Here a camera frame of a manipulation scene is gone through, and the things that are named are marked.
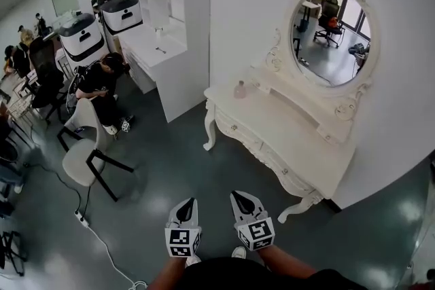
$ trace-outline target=white chair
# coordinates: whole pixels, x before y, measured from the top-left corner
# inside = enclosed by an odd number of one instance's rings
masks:
[[[74,130],[83,126],[93,127],[97,130],[96,141],[82,138],[74,132]],[[69,136],[78,140],[71,149],[68,148],[63,140],[63,133],[67,133]],[[102,127],[90,100],[86,98],[79,99],[74,114],[58,133],[57,137],[67,152],[62,162],[65,172],[77,183],[86,187],[91,186],[95,178],[97,178],[110,197],[116,202],[118,199],[100,175],[105,163],[108,162],[128,172],[133,172],[133,169],[105,155],[111,137]]]

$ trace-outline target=black hair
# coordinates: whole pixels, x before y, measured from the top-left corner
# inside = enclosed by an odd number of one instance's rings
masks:
[[[5,49],[5,55],[6,55],[5,60],[7,60],[12,55],[12,50],[13,49],[14,49],[14,47],[12,45],[9,45],[8,47],[6,47],[6,49]]]
[[[106,54],[106,56],[101,60],[104,65],[107,65],[115,74],[122,74],[124,71],[124,60],[122,56],[117,53]]]

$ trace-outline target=perfume bottle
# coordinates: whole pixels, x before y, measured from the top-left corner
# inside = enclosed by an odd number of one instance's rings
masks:
[[[243,84],[243,81],[239,81],[239,84],[234,87],[234,98],[242,99],[246,97],[246,87]]]

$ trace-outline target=white sneaker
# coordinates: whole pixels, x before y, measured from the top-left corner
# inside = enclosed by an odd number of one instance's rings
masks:
[[[231,254],[231,257],[238,257],[239,259],[246,259],[245,247],[237,247]]]
[[[198,256],[196,255],[189,256],[188,259],[186,260],[186,267],[189,267],[194,264],[198,264],[199,262],[201,262],[201,259]]]
[[[106,130],[106,132],[109,133],[110,135],[115,135],[118,133],[118,129],[114,125],[111,125],[111,126],[104,126],[103,125],[103,127]]]
[[[19,186],[14,187],[14,191],[15,191],[16,194],[20,194],[20,193],[21,193],[21,190],[22,190],[22,186],[23,186],[23,185],[24,185],[24,184],[21,184],[21,185],[19,185]]]

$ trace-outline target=carved table leg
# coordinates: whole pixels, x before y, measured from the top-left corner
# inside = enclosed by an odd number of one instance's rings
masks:
[[[308,209],[310,209],[310,207],[312,205],[319,203],[323,199],[324,199],[324,197],[319,192],[314,190],[308,196],[305,196],[300,201],[299,204],[295,204],[294,206],[289,206],[287,209],[285,209],[284,212],[282,212],[278,216],[278,221],[280,223],[285,223],[285,220],[287,220],[288,215],[301,214],[301,213],[307,211]]]
[[[207,131],[207,135],[209,136],[209,142],[205,143],[204,149],[209,151],[216,142],[216,133],[215,133],[215,104],[210,100],[207,100],[205,104],[205,108],[208,110],[205,116],[205,130]]]

